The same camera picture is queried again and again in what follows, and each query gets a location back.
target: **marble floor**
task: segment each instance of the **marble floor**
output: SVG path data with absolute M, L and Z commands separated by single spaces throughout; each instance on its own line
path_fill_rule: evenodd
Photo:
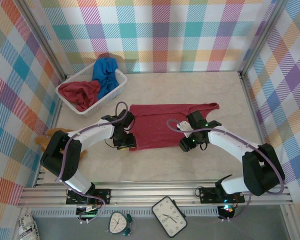
M 208 121 L 217 120 L 229 131 L 259 143 L 236 72 L 143 73 L 127 74 L 127 78 L 122 93 L 88 118 L 63 104 L 57 126 L 73 130 L 89 126 L 104 115 L 113 115 L 119 101 L 128 105 L 216 102 L 220 109 L 210 112 Z M 167 147 L 129 152 L 112 149 L 101 141 L 87 151 L 79 169 L 92 182 L 216 180 L 242 174 L 238 160 L 211 144 L 206 151 Z M 44 182 L 55 178 L 45 174 Z

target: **plastic basket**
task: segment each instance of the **plastic basket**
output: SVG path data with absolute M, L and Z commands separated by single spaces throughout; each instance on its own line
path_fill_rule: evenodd
M 92 63 L 91 65 L 85 67 L 84 69 L 82 69 L 81 71 L 76 73 L 75 75 L 71 76 L 70 78 L 65 80 L 63 83 L 61 83 L 60 85 L 65 84 L 65 83 L 74 82 L 74 81 L 77 81 L 77 82 L 81 82 L 81 81 L 90 82 L 91 79 L 92 79 L 93 70 L 94 70 L 94 63 Z M 91 107 L 89 107 L 85 111 L 78 111 L 76 109 L 76 106 L 77 106 L 76 104 L 69 102 L 67 99 L 65 99 L 59 93 L 58 89 L 59 89 L 60 85 L 56 87 L 55 92 L 56 92 L 56 94 L 58 94 L 59 98 L 65 104 L 67 104 L 69 106 L 69 108 L 72 109 L 76 114 L 83 115 L 85 117 L 89 117 L 89 116 L 93 115 L 94 113 L 96 113 L 107 102 L 114 99 L 116 96 L 118 96 L 122 92 L 122 90 L 124 88 L 124 85 L 127 82 L 127 77 L 119 69 L 116 69 L 114 74 L 115 74 L 115 77 L 116 77 L 116 80 L 117 80 L 119 86 L 117 86 L 115 89 L 113 89 L 107 95 L 105 95 L 103 98 L 99 99 L 95 104 L 93 104 Z

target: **plaid wallpaper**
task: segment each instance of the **plaid wallpaper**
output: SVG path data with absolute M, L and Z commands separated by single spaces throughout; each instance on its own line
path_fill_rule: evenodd
M 300 219 L 300 0 L 290 0 L 248 73 L 266 142 L 283 163 Z
M 27 0 L 67 73 L 237 71 L 271 0 Z
M 16 206 L 40 160 L 33 139 L 51 124 L 59 83 L 13 0 L 0 0 L 0 240 L 16 224 Z

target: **analog clock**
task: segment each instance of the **analog clock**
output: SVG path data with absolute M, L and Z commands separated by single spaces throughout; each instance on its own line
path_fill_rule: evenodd
M 109 232 L 111 234 L 123 233 L 128 228 L 129 222 L 121 212 L 112 213 L 109 221 Z
M 185 215 L 180 211 L 176 202 L 165 196 L 152 207 L 152 212 L 169 235 L 173 238 L 187 226 Z

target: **purple cable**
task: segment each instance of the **purple cable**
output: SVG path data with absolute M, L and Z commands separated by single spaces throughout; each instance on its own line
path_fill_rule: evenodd
M 256 151 L 272 167 L 273 171 L 275 172 L 275 174 L 276 174 L 276 176 L 277 176 L 277 178 L 279 179 L 279 182 L 280 182 L 280 191 L 279 192 L 270 192 L 270 191 L 268 191 L 268 193 L 271 193 L 271 194 L 274 194 L 274 195 L 279 195 L 279 194 L 282 194 L 284 192 L 284 189 L 285 189 L 284 180 L 282 179 L 282 177 L 281 177 L 279 171 L 276 169 L 275 165 L 270 161 L 270 159 L 266 155 L 264 155 L 256 147 L 250 145 L 247 141 L 241 139 L 240 137 L 237 137 L 236 135 L 234 135 L 234 134 L 232 134 L 230 132 L 227 132 L 227 131 L 224 131 L 224 130 L 221 130 L 221 129 L 217 129 L 217 128 L 200 128 L 200 129 L 195 129 L 195 130 L 182 131 L 182 130 L 178 130 L 178 129 L 173 128 L 170 125 L 170 122 L 174 122 L 174 123 L 179 124 L 179 121 L 176 120 L 176 119 L 169 119 L 168 121 L 166 121 L 166 125 L 168 126 L 168 128 L 170 128 L 172 131 L 175 131 L 177 133 L 197 133 L 197 132 L 201 132 L 201 131 L 214 131 L 214 132 L 218 132 L 218 133 L 223 133 L 223 134 L 228 135 L 231 138 L 237 140 L 238 142 L 246 145 L 247 147 L 251 148 L 252 150 Z M 251 197 L 252 197 L 252 193 L 250 192 L 247 204 L 244 206 L 243 210 L 238 215 L 236 215 L 235 217 L 233 217 L 232 219 L 237 218 L 240 214 L 242 214 L 247 209 L 247 207 L 249 206 L 249 204 L 251 202 Z
M 85 132 L 85 131 L 87 131 L 87 130 L 89 130 L 89 129 L 93 129 L 93 128 L 96 128 L 96 127 L 102 127 L 102 126 L 106 126 L 106 125 L 112 125 L 112 124 L 121 122 L 121 121 L 127 116 L 127 114 L 128 114 L 128 105 L 127 105 L 124 101 L 118 102 L 117 105 L 115 106 L 115 112 L 117 112 L 118 106 L 119 106 L 120 104 L 124 104 L 124 105 L 125 105 L 125 110 L 126 110 L 125 113 L 124 113 L 124 115 L 123 115 L 121 118 L 119 118 L 119 119 L 117 119 L 117 120 L 114 120 L 114 121 L 111 121 L 111 122 L 105 122 L 105 123 L 101 123 L 101 124 L 94 124 L 94 125 L 88 126 L 88 127 L 84 128 L 84 129 L 80 130 L 78 133 L 79 133 L 79 134 L 82 134 L 83 132 Z M 95 219 L 96 219 L 96 218 L 97 218 L 97 217 L 105 210 L 106 202 L 105 202 L 102 198 L 100 198 L 100 197 L 92 196 L 92 195 L 86 195 L 86 194 L 84 194 L 84 193 L 82 193 L 82 192 L 79 192 L 79 191 L 73 189 L 71 186 L 69 186 L 67 183 L 65 183 L 64 181 L 61 180 L 61 177 L 62 177 L 62 175 L 63 175 L 63 173 L 64 173 L 65 166 L 66 166 L 67 151 L 68 151 L 69 144 L 70 144 L 70 142 L 71 142 L 76 136 L 78 136 L 78 133 L 76 133 L 76 134 L 74 134 L 72 137 L 70 137 L 70 139 L 69 139 L 69 140 L 66 142 L 66 144 L 65 144 L 64 152 L 63 152 L 63 157 L 62 157 L 62 165 L 61 165 L 60 173 L 59 173 L 59 176 L 56 178 L 55 181 L 56 181 L 56 182 L 62 182 L 65 186 L 71 188 L 71 190 L 72 190 L 73 192 L 75 192 L 76 194 L 79 194 L 79 195 L 81 195 L 81 196 L 83 196 L 83 197 L 86 197 L 86 198 L 96 199 L 96 200 L 99 200 L 99 201 L 102 202 L 102 206 L 103 206 L 103 207 L 102 207 L 102 210 L 101 210 L 95 217 L 93 217 L 93 218 L 91 218 L 90 220 L 87 220 L 87 221 L 86 221 L 87 223 L 90 223 L 90 222 L 92 222 L 93 220 L 95 220 Z

